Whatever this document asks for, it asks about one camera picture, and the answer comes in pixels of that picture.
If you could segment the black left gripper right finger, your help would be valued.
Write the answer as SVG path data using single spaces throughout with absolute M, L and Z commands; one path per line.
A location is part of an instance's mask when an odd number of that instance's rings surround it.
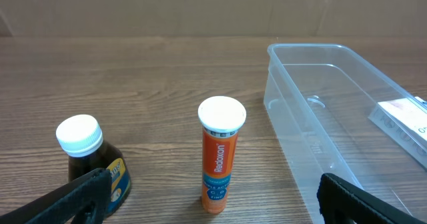
M 317 199 L 325 224 L 424 224 L 333 173 L 322 174 Z

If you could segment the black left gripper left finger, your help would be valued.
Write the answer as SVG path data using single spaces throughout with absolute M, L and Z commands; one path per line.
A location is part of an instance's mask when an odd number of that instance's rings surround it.
M 109 170 L 94 169 L 68 184 L 1 216 L 13 224 L 101 224 L 111 195 Z

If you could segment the brown syrup bottle white cap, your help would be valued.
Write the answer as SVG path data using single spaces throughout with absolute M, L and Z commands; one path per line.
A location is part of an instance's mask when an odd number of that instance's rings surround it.
M 69 156 L 70 181 L 96 168 L 110 172 L 111 189 L 105 217 L 113 215 L 131 191 L 131 176 L 123 153 L 103 138 L 99 123 L 91 115 L 67 118 L 58 125 L 55 134 L 62 150 Z

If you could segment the white blue Hansaplast box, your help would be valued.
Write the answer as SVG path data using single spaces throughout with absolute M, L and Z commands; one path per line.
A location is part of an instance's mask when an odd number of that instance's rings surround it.
M 420 97 L 378 102 L 369 120 L 426 168 L 426 101 Z

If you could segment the orange Redoxon tablet tube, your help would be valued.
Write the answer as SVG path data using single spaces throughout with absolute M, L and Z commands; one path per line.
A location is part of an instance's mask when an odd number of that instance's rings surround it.
M 232 97 L 213 96 L 199 105 L 197 114 L 203 127 L 201 203 L 207 212 L 218 214 L 226 208 L 246 109 Z

